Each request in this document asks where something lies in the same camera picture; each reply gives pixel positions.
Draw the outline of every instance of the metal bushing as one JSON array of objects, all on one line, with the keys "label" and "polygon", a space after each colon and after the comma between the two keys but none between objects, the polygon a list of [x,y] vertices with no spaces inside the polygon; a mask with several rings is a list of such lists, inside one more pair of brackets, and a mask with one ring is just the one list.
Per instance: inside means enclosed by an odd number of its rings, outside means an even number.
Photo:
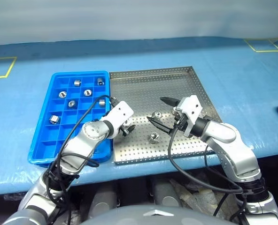
[{"label": "metal bushing", "polygon": [[57,124],[60,122],[60,117],[58,116],[55,116],[55,115],[52,115],[50,118],[49,118],[49,122],[51,124]]},{"label": "metal bushing", "polygon": [[74,86],[79,87],[81,85],[81,80],[75,80],[74,81]]},{"label": "metal bushing", "polygon": [[104,81],[102,78],[97,78],[97,85],[98,86],[102,86],[102,85],[105,85]]},{"label": "metal bushing", "polygon": [[160,119],[160,118],[162,118],[162,113],[161,113],[160,111],[154,111],[154,112],[152,113],[152,118],[154,118],[154,119]]},{"label": "metal bushing", "polygon": [[105,107],[106,106],[106,100],[100,99],[98,104],[99,104],[100,107]]}]

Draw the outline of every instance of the black cable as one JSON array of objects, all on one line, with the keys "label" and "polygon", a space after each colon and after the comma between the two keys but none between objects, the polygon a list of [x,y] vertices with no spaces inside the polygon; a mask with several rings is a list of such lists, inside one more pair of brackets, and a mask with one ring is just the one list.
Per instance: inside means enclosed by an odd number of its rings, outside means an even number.
[{"label": "black cable", "polygon": [[229,221],[233,221],[235,219],[235,217],[239,216],[240,213],[243,212],[243,210],[246,208],[247,206],[247,197],[245,194],[241,195],[242,196],[242,199],[243,199],[243,203],[241,205],[241,207],[239,208],[239,210],[237,212],[235,212],[229,219]]},{"label": "black cable", "polygon": [[[66,137],[64,143],[62,144],[62,146],[61,146],[61,148],[60,148],[60,151],[59,151],[59,153],[58,153],[58,156],[57,156],[56,160],[53,161],[53,163],[51,164],[50,169],[49,169],[49,170],[51,171],[55,166],[57,167],[57,168],[56,168],[56,169],[57,169],[57,172],[58,172],[57,179],[58,179],[59,185],[60,185],[60,187],[61,187],[61,189],[62,189],[62,192],[63,192],[63,195],[64,195],[65,205],[66,205],[67,210],[68,210],[67,225],[70,225],[70,222],[71,222],[71,207],[70,207],[69,195],[68,195],[68,193],[67,193],[67,190],[66,190],[66,188],[65,188],[65,185],[64,185],[64,183],[63,183],[63,179],[62,179],[62,177],[61,177],[60,162],[61,162],[61,157],[63,157],[63,155],[64,155],[64,154],[62,155],[62,152],[63,152],[63,150],[64,150],[64,148],[65,148],[65,146],[66,146],[68,140],[71,138],[73,132],[76,130],[76,128],[78,127],[78,125],[80,124],[80,122],[85,118],[85,116],[92,110],[92,108],[95,106],[95,104],[96,104],[101,98],[109,98],[109,99],[111,99],[111,97],[108,96],[108,95],[102,95],[102,96],[99,96],[98,98],[96,98],[96,100],[91,104],[91,106],[89,107],[89,109],[88,109],[88,110],[83,114],[83,116],[77,121],[77,123],[75,124],[75,126],[72,128],[72,130],[71,130],[71,131],[69,132],[69,134],[67,135],[67,137]],[[66,156],[72,155],[72,156],[84,158],[84,156],[79,155],[79,154],[74,154],[74,153],[67,153],[67,154],[65,154],[65,155],[66,155]],[[98,164],[96,161],[92,160],[92,159],[89,159],[88,161],[90,162],[89,166],[92,166],[92,165],[93,165],[93,167],[98,167],[98,166],[99,166],[99,164]],[[51,193],[50,193],[50,189],[49,189],[49,178],[47,178],[47,180],[46,180],[46,189],[47,189],[47,195],[48,195],[48,197],[50,198],[50,200],[51,200],[53,203],[55,203],[58,207],[63,207],[64,204],[63,204],[62,202],[56,201],[56,200],[52,197],[52,195],[51,195]]]},{"label": "black cable", "polygon": [[208,189],[211,189],[211,190],[214,190],[214,191],[218,191],[218,192],[223,192],[223,193],[228,193],[228,194],[241,194],[243,193],[243,190],[242,188],[239,186],[239,185],[235,185],[238,187],[237,189],[225,189],[225,188],[220,188],[220,187],[215,187],[213,185],[210,185],[208,183],[205,183],[197,178],[195,178],[194,176],[191,176],[190,174],[188,174],[185,170],[183,170],[181,167],[179,167],[176,162],[172,159],[172,156],[171,156],[171,146],[172,146],[172,142],[173,142],[173,139],[175,138],[176,136],[176,133],[178,131],[178,128],[175,127],[173,130],[172,130],[172,133],[171,133],[171,138],[170,138],[170,141],[169,141],[169,145],[168,145],[168,149],[167,149],[167,153],[168,153],[168,158],[170,160],[170,162],[172,163],[172,165],[181,173],[183,174],[184,176],[186,176],[188,179],[190,180],[193,180],[194,182],[202,185],[203,187],[205,188],[208,188]]},{"label": "black cable", "polygon": [[204,162],[205,162],[205,166],[206,166],[206,168],[209,169],[210,171],[216,171],[216,172],[217,172],[217,170],[214,170],[214,169],[212,169],[212,168],[210,168],[210,167],[208,166],[208,162],[207,162],[207,150],[208,150],[208,147],[209,147],[209,145],[207,145],[206,148],[205,148],[205,150],[204,150]]},{"label": "black cable", "polygon": [[61,215],[63,215],[67,210],[66,209],[59,209],[58,213],[55,215],[53,220],[50,222],[50,224],[54,224],[57,218],[59,218]]},{"label": "black cable", "polygon": [[218,205],[217,205],[217,207],[216,207],[216,209],[215,209],[215,212],[213,213],[213,216],[214,216],[214,217],[216,217],[218,211],[220,210],[220,208],[222,207],[224,201],[226,200],[226,198],[227,198],[228,196],[229,196],[228,193],[225,193],[225,194],[223,195],[222,199],[219,201],[219,203],[218,203]]},{"label": "black cable", "polygon": [[86,156],[83,156],[83,155],[80,155],[80,154],[77,154],[77,153],[63,153],[61,154],[61,157],[64,157],[64,156],[76,156],[76,157],[79,157],[79,158],[83,158],[85,160],[87,160],[88,162],[90,162],[90,166],[91,167],[99,167],[99,163],[96,162],[95,160],[89,158],[89,157],[86,157]]}]

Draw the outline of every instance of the silver robot arm segment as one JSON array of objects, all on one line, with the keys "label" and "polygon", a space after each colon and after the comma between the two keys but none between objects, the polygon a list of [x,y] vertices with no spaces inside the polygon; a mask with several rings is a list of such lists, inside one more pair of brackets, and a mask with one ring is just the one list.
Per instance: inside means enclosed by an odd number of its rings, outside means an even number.
[{"label": "silver robot arm segment", "polygon": [[234,182],[261,178],[257,158],[232,125],[209,121],[200,139],[217,154],[227,177]]},{"label": "silver robot arm segment", "polygon": [[[87,163],[86,159],[73,154],[89,158],[103,140],[116,137],[119,128],[133,114],[134,111],[121,101],[100,121],[85,123],[78,135],[67,142],[60,159],[60,171],[66,180],[66,190]],[[50,173],[57,173],[57,170],[48,169],[39,177],[20,202],[18,212],[8,218],[4,225],[46,225],[56,217],[60,208],[50,199],[47,190],[50,190],[49,193],[54,199],[62,198],[63,191],[56,179],[51,184],[46,182]]]}]

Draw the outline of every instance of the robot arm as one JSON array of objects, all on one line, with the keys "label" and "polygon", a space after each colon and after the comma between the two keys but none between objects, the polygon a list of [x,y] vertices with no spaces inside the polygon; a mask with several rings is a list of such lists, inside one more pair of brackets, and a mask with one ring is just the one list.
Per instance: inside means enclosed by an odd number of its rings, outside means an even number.
[{"label": "robot arm", "polygon": [[[86,165],[86,158],[93,154],[103,140],[116,137],[122,124],[133,114],[134,111],[124,101],[121,101],[100,121],[85,123],[78,135],[67,142],[60,158],[60,177],[66,190]],[[58,182],[59,176],[56,176],[57,173],[56,166],[48,168],[24,196],[18,212],[3,224],[46,225],[53,221],[61,207],[65,207],[63,203],[59,207],[59,204],[52,201],[52,199],[64,198],[64,192]]]},{"label": "robot arm", "polygon": [[[184,131],[186,137],[194,135],[207,143],[217,154],[227,177],[242,187],[247,195],[245,221],[250,225],[266,224],[265,221],[269,218],[270,224],[278,225],[276,202],[265,186],[256,156],[243,143],[239,131],[230,124],[200,118],[202,107],[195,95],[181,100],[169,97],[161,100],[174,107],[174,127]],[[148,120],[160,130],[171,134],[173,129],[159,120],[151,117]],[[241,196],[236,197],[238,204],[242,205]]]}]

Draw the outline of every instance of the blue table surface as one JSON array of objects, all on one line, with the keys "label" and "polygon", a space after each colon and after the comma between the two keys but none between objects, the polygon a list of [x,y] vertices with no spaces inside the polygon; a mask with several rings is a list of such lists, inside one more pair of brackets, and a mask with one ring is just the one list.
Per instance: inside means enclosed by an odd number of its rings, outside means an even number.
[{"label": "blue table surface", "polygon": [[[44,168],[27,161],[32,137],[56,72],[128,71],[193,66],[224,122],[239,129],[257,157],[278,154],[278,52],[254,52],[242,39],[188,37],[132,41],[70,41],[0,46],[16,56],[0,78],[0,194],[28,190]],[[8,61],[0,60],[0,72]],[[202,157],[176,159],[184,169],[204,166]],[[209,164],[218,164],[215,155]],[[86,166],[75,184],[175,171],[168,160]]]}]

